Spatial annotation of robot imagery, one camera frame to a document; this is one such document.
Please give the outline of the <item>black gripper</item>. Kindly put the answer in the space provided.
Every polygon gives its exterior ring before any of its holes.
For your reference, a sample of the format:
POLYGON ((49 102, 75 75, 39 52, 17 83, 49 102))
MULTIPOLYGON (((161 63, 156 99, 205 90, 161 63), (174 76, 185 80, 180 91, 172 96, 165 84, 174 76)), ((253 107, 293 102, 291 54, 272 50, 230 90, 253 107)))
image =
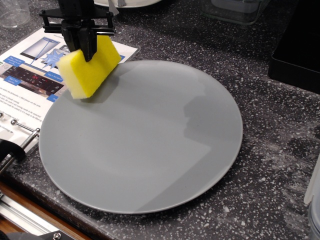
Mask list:
POLYGON ((89 62, 97 52, 97 34, 112 36, 116 32, 113 13, 96 7, 93 0, 59 0, 58 5, 40 11, 44 31, 62 34, 70 52, 81 49, 89 62))

